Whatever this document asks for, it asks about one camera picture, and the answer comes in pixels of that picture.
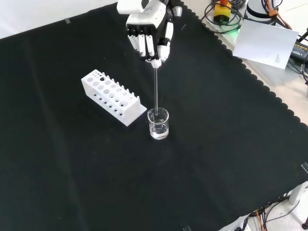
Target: small glass beaker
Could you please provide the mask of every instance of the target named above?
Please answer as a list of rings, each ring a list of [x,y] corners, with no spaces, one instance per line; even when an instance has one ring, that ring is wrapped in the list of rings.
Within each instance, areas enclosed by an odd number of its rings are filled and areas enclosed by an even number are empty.
[[[165,108],[158,107],[148,111],[150,134],[156,140],[162,140],[169,134],[169,113]]]

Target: clear liquid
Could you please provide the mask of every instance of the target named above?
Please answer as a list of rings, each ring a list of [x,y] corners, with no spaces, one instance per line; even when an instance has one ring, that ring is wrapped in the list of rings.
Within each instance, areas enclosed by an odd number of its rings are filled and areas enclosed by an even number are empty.
[[[164,122],[162,119],[157,119],[154,121],[155,123]],[[150,134],[156,140],[162,140],[167,137],[169,134],[169,126],[166,124],[150,124]]]

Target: yellow device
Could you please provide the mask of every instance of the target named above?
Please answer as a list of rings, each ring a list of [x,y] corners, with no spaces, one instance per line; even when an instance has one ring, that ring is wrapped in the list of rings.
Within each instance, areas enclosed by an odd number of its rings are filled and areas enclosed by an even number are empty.
[[[229,6],[230,8],[232,7],[231,3],[229,3],[228,0],[220,0],[218,2],[220,4]],[[227,23],[230,20],[230,16],[231,16],[231,9],[217,4],[215,5],[214,22]]]

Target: white robotic hand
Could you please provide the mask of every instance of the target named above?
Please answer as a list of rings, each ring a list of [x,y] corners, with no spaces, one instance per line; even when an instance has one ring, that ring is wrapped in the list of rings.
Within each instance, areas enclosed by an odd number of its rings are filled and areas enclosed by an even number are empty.
[[[170,0],[119,0],[117,10],[130,14],[128,38],[140,58],[159,68],[170,54],[173,22],[181,17],[182,8]]]

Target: white paper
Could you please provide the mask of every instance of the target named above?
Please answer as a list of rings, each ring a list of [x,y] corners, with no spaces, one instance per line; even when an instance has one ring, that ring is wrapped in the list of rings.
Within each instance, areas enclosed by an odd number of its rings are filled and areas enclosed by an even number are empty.
[[[234,56],[285,69],[298,32],[244,20]]]

